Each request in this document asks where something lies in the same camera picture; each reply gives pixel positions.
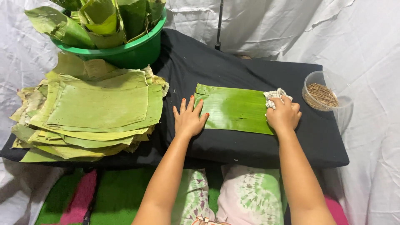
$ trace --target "black stand pole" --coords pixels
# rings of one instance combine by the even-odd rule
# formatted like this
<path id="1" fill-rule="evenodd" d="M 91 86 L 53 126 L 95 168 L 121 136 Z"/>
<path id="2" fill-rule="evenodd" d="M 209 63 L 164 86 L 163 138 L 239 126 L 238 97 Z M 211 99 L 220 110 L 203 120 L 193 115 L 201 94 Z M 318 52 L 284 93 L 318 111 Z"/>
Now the black stand pole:
<path id="1" fill-rule="evenodd" d="M 221 0 L 220 5 L 220 17 L 218 18 L 218 32 L 217 32 L 217 42 L 214 45 L 214 48 L 218 51 L 221 51 L 221 42 L 220 42 L 220 33 L 221 33 L 221 23 L 222 23 L 222 11 L 224 9 L 224 0 Z"/>

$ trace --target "woman's right hand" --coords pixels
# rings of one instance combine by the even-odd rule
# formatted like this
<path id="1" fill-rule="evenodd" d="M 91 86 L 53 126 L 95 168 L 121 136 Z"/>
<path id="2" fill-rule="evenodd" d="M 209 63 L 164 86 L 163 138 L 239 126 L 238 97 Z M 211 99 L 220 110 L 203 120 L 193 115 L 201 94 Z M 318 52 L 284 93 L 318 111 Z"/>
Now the woman's right hand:
<path id="1" fill-rule="evenodd" d="M 292 103 L 290 98 L 282 96 L 281 98 L 270 98 L 275 103 L 275 110 L 273 108 L 267 109 L 268 124 L 274 128 L 277 133 L 281 131 L 294 130 L 299 123 L 302 113 L 300 105 Z"/>

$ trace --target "white backdrop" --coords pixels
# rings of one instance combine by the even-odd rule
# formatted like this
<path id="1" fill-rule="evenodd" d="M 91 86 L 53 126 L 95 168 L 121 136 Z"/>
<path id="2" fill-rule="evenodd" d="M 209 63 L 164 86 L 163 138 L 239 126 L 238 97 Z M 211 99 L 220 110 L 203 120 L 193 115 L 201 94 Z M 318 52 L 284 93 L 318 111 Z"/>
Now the white backdrop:
<path id="1" fill-rule="evenodd" d="M 166 26 L 213 46 L 219 3 L 169 0 Z M 8 116 L 20 105 L 17 89 L 38 84 L 56 63 L 56 48 L 23 14 L 24 8 L 39 5 L 49 3 L 0 0 L 0 147 L 13 124 Z M 353 116 L 348 126 L 338 120 L 350 164 L 325 171 L 351 225 L 400 223 L 400 119 L 396 116 L 400 104 L 395 99 L 400 92 L 399 11 L 396 0 L 225 0 L 223 51 L 318 63 L 352 84 Z M 9 161 L 2 165 L 0 196 L 10 184 L 14 195 L 0 201 L 0 209 L 10 209 L 0 210 L 0 224 L 34 223 L 62 171 Z M 40 174 L 47 185 L 28 179 L 40 169 L 46 171 Z"/>

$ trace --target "wrinkled white cloth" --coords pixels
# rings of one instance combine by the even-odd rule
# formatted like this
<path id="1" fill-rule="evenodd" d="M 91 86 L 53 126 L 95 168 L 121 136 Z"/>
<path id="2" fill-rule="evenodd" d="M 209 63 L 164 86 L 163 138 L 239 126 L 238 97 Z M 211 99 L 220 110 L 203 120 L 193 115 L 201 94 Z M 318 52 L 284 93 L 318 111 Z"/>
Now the wrinkled white cloth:
<path id="1" fill-rule="evenodd" d="M 269 100 L 269 98 L 281 98 L 282 95 L 290 98 L 290 100 L 293 101 L 293 98 L 288 96 L 288 95 L 286 95 L 286 92 L 284 90 L 282 90 L 282 88 L 278 88 L 277 90 L 264 92 L 264 96 L 265 96 L 265 99 L 267 101 L 265 106 L 267 106 L 267 108 L 273 108 L 275 110 L 275 103 L 273 101 Z"/>

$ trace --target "black cloth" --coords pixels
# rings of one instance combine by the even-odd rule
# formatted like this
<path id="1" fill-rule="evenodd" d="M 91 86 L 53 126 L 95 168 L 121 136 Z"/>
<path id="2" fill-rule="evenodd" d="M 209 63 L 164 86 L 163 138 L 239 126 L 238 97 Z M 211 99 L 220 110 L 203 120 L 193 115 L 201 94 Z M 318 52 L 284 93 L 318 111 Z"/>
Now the black cloth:
<path id="1" fill-rule="evenodd" d="M 322 70 L 321 65 L 238 59 L 170 29 L 162 31 L 161 40 L 160 57 L 151 67 L 156 75 L 166 78 L 170 89 L 163 101 L 160 124 L 156 126 L 151 141 L 142 142 L 134 154 L 121 152 L 93 163 L 43 164 L 76 167 L 158 164 L 175 134 L 172 106 L 179 106 L 182 98 L 189 98 L 197 83 L 260 91 L 282 88 L 301 106 L 303 116 L 296 132 L 310 164 L 329 168 L 349 163 L 333 113 L 312 109 L 301 96 L 305 77 L 311 72 Z M 0 156 L 18 161 L 24 155 L 21 151 L 26 150 L 16 151 L 6 145 L 0 151 Z M 204 129 L 190 142 L 185 167 L 201 168 L 213 164 L 213 161 L 278 168 L 277 138 L 241 131 Z"/>

